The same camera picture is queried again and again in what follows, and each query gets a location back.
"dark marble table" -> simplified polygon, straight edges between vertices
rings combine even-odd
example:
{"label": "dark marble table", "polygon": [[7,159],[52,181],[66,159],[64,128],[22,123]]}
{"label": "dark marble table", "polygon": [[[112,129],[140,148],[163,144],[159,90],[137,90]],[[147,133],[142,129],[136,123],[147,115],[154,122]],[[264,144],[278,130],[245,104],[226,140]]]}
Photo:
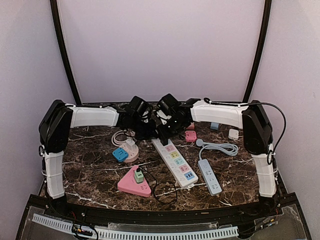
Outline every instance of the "dark marble table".
{"label": "dark marble table", "polygon": [[[171,138],[180,153],[198,175],[194,186],[177,189],[177,202],[163,205],[151,197],[141,197],[121,192],[117,183],[131,166],[140,165],[150,172],[158,182],[156,193],[160,199],[170,201],[175,197],[169,169],[157,153],[150,140],[137,142],[139,158],[133,163],[119,163],[113,157],[116,149],[111,143],[116,127],[90,126],[70,130],[69,142],[63,158],[63,178],[67,200],[70,203],[100,208],[140,211],[185,211],[204,210],[236,206],[258,201],[259,182],[251,155],[244,149],[242,131],[239,140],[228,139],[231,127],[221,125],[218,131],[211,130],[207,122],[196,122],[197,137],[205,142],[234,143],[239,147],[237,156],[232,157],[215,150],[205,150],[203,159],[208,159],[220,185],[222,193],[211,196],[198,168],[199,148],[181,140]],[[152,187],[155,181],[146,174]]]}

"pink triangular power strip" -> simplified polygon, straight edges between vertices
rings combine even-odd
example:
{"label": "pink triangular power strip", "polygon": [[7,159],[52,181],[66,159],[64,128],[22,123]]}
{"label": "pink triangular power strip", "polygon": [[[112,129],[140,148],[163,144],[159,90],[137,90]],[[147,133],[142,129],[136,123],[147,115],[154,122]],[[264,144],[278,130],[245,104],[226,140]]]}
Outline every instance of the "pink triangular power strip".
{"label": "pink triangular power strip", "polygon": [[137,183],[134,177],[134,171],[138,168],[138,165],[134,165],[124,177],[118,182],[118,189],[122,192],[134,194],[142,197],[150,197],[151,189],[146,181],[143,179],[142,183]]}

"brown marble surface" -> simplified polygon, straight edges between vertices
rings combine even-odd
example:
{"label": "brown marble surface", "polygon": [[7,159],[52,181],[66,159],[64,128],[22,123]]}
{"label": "brown marble surface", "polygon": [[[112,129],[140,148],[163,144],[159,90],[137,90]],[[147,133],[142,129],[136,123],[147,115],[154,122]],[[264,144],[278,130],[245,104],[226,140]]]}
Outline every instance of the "brown marble surface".
{"label": "brown marble surface", "polygon": [[[119,163],[113,157],[116,149],[111,143],[116,127],[90,126],[70,130],[69,142],[63,158],[64,188],[68,202],[119,210],[140,211],[186,211],[242,205],[258,201],[259,183],[251,155],[244,149],[242,132],[239,140],[228,139],[231,127],[221,125],[218,131],[210,129],[207,122],[195,123],[197,137],[205,142],[234,143],[239,147],[232,157],[215,150],[204,150],[202,158],[208,159],[220,185],[222,193],[211,196],[198,168],[200,148],[179,137],[171,138],[177,149],[198,175],[199,180],[190,188],[177,187],[177,202],[163,205],[151,197],[141,197],[117,189],[117,183],[133,165],[140,165],[150,172],[158,182],[156,189],[163,202],[175,197],[169,169],[157,153],[150,140],[139,141],[139,158],[133,163]],[[152,187],[155,181],[148,174],[146,179]]]}

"white slotted strip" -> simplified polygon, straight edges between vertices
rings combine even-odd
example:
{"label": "white slotted strip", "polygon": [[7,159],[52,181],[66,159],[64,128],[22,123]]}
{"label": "white slotted strip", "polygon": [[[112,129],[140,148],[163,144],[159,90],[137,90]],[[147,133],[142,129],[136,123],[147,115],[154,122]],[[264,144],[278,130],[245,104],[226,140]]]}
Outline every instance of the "white slotted strip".
{"label": "white slotted strip", "polygon": [[[51,217],[34,214],[33,222],[41,224],[43,226],[55,229],[67,234],[73,234],[72,222],[65,220],[57,220]],[[83,227],[84,230],[93,232],[88,227]],[[207,231],[193,231],[193,232],[179,232],[179,233],[143,233],[143,232],[127,232],[127,231],[115,231],[107,230],[99,227],[95,227],[98,232],[100,240],[217,240],[238,236],[238,227],[227,227],[222,229],[213,229]]]}

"white backdrop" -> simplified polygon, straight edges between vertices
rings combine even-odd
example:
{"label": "white backdrop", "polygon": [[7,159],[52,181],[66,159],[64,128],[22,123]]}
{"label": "white backdrop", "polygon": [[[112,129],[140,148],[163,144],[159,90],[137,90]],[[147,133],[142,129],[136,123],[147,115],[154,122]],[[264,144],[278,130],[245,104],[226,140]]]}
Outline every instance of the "white backdrop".
{"label": "white backdrop", "polygon": [[60,0],[82,102],[241,101],[264,0]]}

